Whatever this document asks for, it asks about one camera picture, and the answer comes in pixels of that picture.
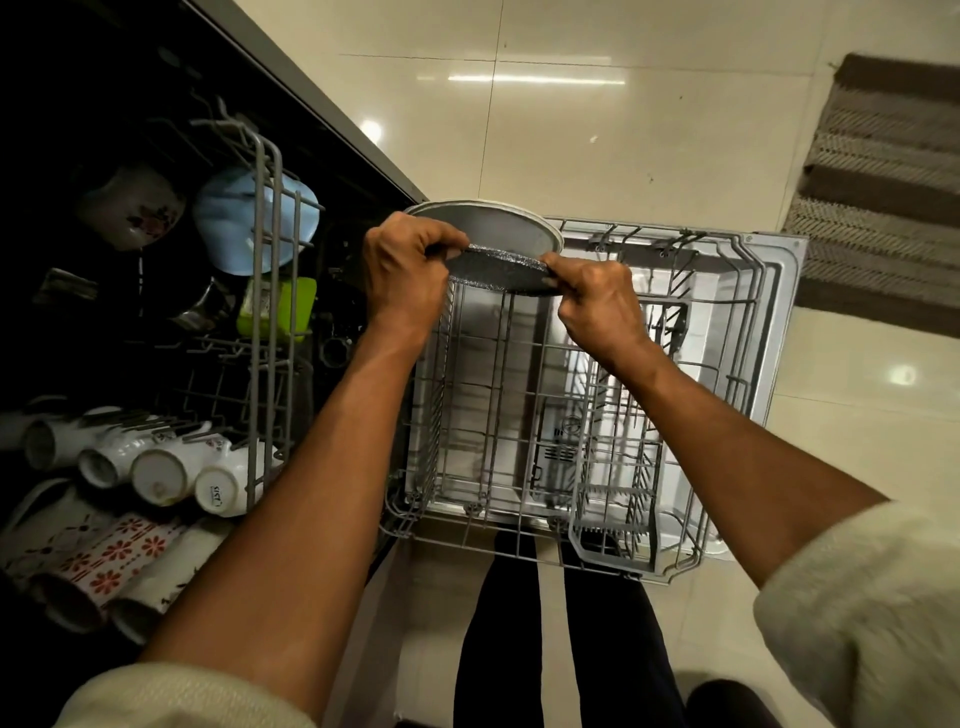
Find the brown woven mat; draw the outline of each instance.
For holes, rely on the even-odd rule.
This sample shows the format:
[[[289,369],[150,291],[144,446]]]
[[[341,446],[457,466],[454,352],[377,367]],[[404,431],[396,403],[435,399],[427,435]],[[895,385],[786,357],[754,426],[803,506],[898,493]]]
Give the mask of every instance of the brown woven mat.
[[[960,337],[960,67],[847,56],[783,229],[797,305]]]

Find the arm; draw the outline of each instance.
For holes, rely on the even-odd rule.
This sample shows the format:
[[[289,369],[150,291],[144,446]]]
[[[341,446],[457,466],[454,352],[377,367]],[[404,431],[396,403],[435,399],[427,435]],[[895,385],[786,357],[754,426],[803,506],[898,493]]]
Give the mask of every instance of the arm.
[[[681,372],[646,335],[620,263],[548,254],[571,338],[626,385],[758,586],[835,523],[887,498],[783,442]]]
[[[370,566],[400,401],[446,291],[426,249],[467,243],[402,213],[367,233],[370,323],[343,380],[141,661],[235,675],[320,719]]]

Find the tile floor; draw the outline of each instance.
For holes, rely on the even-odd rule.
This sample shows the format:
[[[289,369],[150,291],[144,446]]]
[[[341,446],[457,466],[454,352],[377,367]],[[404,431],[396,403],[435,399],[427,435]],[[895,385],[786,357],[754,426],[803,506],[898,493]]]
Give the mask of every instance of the tile floor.
[[[956,0],[239,3],[427,196],[545,214],[776,230],[846,53],[960,63]],[[960,517],[956,340],[798,309],[768,426]],[[448,726],[489,557],[420,544],[416,557],[397,705]],[[574,726],[557,570],[541,568],[540,590],[546,725]],[[738,677],[788,728],[826,725],[764,648],[755,595],[723,561],[651,590],[682,687]]]

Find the lime green plastic object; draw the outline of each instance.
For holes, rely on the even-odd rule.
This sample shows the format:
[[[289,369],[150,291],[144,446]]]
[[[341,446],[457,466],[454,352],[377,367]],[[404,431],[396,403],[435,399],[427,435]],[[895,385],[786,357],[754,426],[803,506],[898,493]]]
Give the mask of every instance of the lime green plastic object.
[[[293,282],[282,280],[280,291],[276,297],[276,333],[281,339],[290,339],[290,302],[293,300]],[[297,279],[297,320],[294,331],[300,335],[297,341],[303,340],[303,334],[310,323],[310,311],[313,310],[314,299],[317,298],[317,282],[313,279]],[[262,280],[260,289],[260,336],[270,335],[270,281]],[[253,279],[247,283],[247,293],[240,306],[237,316],[237,332],[241,336],[253,336]]]

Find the sleeve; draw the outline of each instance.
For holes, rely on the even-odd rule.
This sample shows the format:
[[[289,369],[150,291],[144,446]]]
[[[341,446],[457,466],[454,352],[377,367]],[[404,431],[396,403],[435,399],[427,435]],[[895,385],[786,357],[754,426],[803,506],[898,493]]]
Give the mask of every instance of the sleeve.
[[[843,728],[960,725],[960,536],[902,503],[837,523],[754,616],[794,686]]]
[[[187,665],[139,663],[82,685],[55,728],[316,728],[293,705],[238,677]]]

